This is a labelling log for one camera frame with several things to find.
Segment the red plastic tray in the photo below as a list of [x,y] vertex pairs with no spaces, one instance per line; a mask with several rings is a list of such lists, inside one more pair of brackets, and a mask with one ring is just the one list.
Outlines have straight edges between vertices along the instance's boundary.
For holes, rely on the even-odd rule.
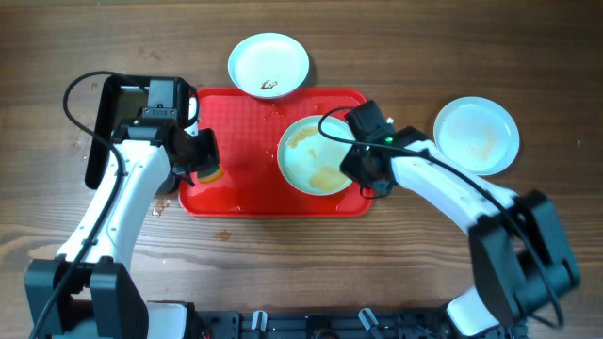
[[179,187],[181,206],[202,218],[355,218],[371,202],[352,184],[329,196],[304,194],[290,185],[277,164],[277,147],[295,121],[329,110],[357,106],[364,95],[349,88],[302,88],[274,101],[261,101],[237,88],[204,88],[201,126],[213,130],[220,170]]

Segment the orange green sponge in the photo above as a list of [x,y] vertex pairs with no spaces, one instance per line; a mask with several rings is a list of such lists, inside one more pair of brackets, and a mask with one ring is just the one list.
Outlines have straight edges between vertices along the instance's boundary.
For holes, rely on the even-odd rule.
[[215,167],[197,171],[196,174],[200,184],[210,184],[218,181],[225,174],[225,170],[222,166],[217,165]]

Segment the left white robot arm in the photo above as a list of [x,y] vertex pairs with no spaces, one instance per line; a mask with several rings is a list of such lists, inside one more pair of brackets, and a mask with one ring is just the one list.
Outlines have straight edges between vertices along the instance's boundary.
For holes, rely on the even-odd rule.
[[34,338],[205,338],[191,302],[145,301],[130,266],[163,184],[220,165],[215,134],[197,126],[197,90],[180,77],[105,72],[86,181],[95,194],[70,238],[36,259],[24,286]]

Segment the black water tray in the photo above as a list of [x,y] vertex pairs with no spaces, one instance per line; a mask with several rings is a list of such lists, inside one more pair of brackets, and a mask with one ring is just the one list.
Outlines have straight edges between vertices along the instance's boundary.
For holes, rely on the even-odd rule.
[[156,139],[157,125],[175,121],[187,128],[198,118],[188,118],[189,98],[196,89],[181,77],[148,75],[110,75],[103,84],[94,133],[110,142],[114,134],[117,141],[130,138],[128,129],[135,120],[143,126],[135,129],[135,138]]

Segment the black mounting rail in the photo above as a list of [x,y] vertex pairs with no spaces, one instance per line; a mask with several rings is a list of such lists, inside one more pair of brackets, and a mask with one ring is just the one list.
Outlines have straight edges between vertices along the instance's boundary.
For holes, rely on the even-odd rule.
[[454,339],[462,338],[442,308],[354,313],[197,313],[197,338],[209,339]]

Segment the white plate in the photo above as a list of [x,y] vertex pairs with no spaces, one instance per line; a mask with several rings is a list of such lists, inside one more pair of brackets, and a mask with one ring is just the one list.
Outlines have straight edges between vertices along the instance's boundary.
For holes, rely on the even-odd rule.
[[455,99],[437,114],[434,142],[449,159],[479,175],[507,169],[520,150],[520,134],[510,113],[476,96]]
[[232,82],[252,97],[271,100],[294,92],[310,72],[310,58],[295,39],[260,33],[231,52],[227,70]]
[[345,140],[352,140],[353,135],[340,119],[327,117],[318,124],[320,119],[320,115],[308,116],[285,130],[277,147],[277,163],[285,180],[298,191],[328,196],[352,183],[352,179],[340,171],[351,145],[326,138],[318,128],[329,136]]

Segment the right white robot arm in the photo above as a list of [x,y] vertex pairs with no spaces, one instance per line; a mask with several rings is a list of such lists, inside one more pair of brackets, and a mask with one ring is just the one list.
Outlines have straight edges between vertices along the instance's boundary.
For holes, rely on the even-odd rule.
[[353,135],[340,165],[346,176],[373,199],[411,190],[467,235],[474,285],[446,307],[458,334],[514,327],[547,305],[563,325],[560,299],[581,277],[552,200],[462,169],[415,128],[396,130],[372,101],[347,109],[345,120]]

